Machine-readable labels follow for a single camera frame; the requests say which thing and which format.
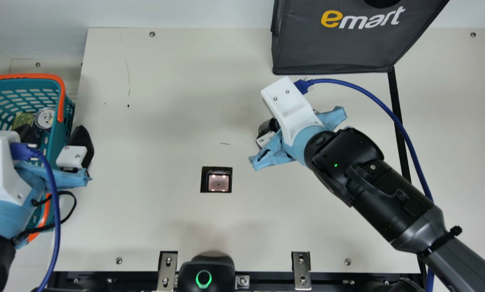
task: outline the white table surface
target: white table surface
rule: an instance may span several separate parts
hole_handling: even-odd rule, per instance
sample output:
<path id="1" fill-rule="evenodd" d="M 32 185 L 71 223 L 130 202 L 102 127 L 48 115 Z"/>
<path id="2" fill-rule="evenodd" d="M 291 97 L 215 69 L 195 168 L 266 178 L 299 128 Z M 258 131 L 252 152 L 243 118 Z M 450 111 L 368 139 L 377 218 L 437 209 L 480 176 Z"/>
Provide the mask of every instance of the white table surface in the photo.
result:
<path id="1" fill-rule="evenodd" d="M 485 72 L 450 69 L 464 58 L 454 50 L 475 50 L 474 41 L 484 60 L 482 38 L 429 30 L 396 69 L 403 117 L 434 197 L 449 227 L 467 227 L 461 239 L 485 256 L 485 143 L 474 140 L 478 128 L 464 111 L 485 100 L 485 89 L 465 80 L 485 82 Z M 395 251 L 307 168 L 251 167 L 257 127 L 271 117 L 259 93 L 280 78 L 271 72 L 270 44 L 263 29 L 89 29 L 75 124 L 92 135 L 93 181 L 75 191 L 56 270 L 155 271 L 160 251 L 179 251 L 180 266 L 217 250 L 240 271 L 290 271 L 291 251 L 309 251 L 314 272 L 418 272 L 414 255 Z M 390 105 L 386 74 L 332 77 Z M 475 88 L 473 101 L 465 88 Z M 366 133 L 400 170 L 393 124 L 372 101 L 337 85 L 317 85 L 306 97 L 321 112 L 345 107 L 341 127 Z M 232 167 L 233 192 L 200 193 L 202 166 Z"/>

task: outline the blue cloth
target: blue cloth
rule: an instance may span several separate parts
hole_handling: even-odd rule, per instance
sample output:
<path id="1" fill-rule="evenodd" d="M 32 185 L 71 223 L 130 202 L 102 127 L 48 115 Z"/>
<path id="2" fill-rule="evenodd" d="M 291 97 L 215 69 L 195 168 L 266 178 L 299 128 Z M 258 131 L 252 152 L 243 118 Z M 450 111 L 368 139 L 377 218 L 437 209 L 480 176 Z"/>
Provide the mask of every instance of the blue cloth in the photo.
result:
<path id="1" fill-rule="evenodd" d="M 329 131 L 334 130 L 347 118 L 343 107 L 334 107 L 332 111 L 317 114 L 316 116 L 318 116 Z M 288 163 L 294 160 L 287 155 L 287 152 L 282 146 L 282 130 L 276 132 L 273 138 L 257 155 L 250 157 L 250 162 L 255 170 L 261 170 L 268 166 Z"/>

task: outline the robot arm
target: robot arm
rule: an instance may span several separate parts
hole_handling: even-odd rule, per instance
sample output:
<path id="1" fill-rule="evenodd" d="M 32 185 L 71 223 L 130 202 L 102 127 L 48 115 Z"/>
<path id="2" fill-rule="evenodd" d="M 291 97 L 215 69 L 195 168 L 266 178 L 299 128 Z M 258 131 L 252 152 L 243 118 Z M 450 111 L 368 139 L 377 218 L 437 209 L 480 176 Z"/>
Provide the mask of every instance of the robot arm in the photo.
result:
<path id="1" fill-rule="evenodd" d="M 451 291 L 485 292 L 485 261 L 455 238 L 459 227 L 446 230 L 441 209 L 384 162 L 369 137 L 353 128 L 335 133 L 320 126 L 287 77 L 261 94 L 288 137 L 285 151 L 392 247 L 416 254 Z"/>

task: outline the black metal frame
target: black metal frame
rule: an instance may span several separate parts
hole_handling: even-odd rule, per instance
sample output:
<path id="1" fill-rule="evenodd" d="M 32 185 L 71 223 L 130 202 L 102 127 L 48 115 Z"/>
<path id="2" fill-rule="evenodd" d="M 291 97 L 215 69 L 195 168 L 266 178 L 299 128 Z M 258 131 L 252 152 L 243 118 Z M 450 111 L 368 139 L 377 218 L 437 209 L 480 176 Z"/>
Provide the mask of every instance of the black metal frame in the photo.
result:
<path id="1" fill-rule="evenodd" d="M 388 83 L 390 87 L 392 111 L 402 122 L 396 72 L 394 68 L 388 73 Z M 401 172 L 408 181 L 411 181 L 405 142 L 400 131 L 397 128 L 395 128 L 395 131 Z M 311 273 L 311 286 L 313 292 L 361 292 L 360 286 L 365 282 L 375 281 L 378 283 L 385 283 L 385 281 L 388 281 L 388 283 L 392 284 L 404 277 L 414 281 L 417 285 L 424 288 L 426 270 L 422 263 L 419 263 L 419 267 L 422 272 L 420 274 Z M 250 276 L 249 289 L 240 291 L 295 291 L 293 272 L 237 272 L 237 274 Z M 75 279 L 85 280 L 90 278 L 108 283 L 110 292 L 155 291 L 157 288 L 157 271 L 55 272 L 51 277 L 49 287 L 63 288 L 64 285 L 73 283 Z"/>

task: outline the teal plastic basket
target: teal plastic basket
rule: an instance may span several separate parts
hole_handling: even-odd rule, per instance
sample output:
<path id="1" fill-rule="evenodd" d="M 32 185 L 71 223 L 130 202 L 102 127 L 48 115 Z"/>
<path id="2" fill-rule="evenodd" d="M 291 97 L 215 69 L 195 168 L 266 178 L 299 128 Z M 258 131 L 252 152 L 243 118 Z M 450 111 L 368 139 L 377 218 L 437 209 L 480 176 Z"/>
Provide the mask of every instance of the teal plastic basket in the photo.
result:
<path id="1" fill-rule="evenodd" d="M 51 132 L 42 133 L 39 148 L 51 168 L 57 168 L 56 159 L 71 135 L 75 114 L 75 104 L 65 96 L 64 82 L 52 74 L 0 75 L 0 130 L 11 131 L 18 113 L 36 113 L 45 107 L 54 108 L 57 117 Z"/>

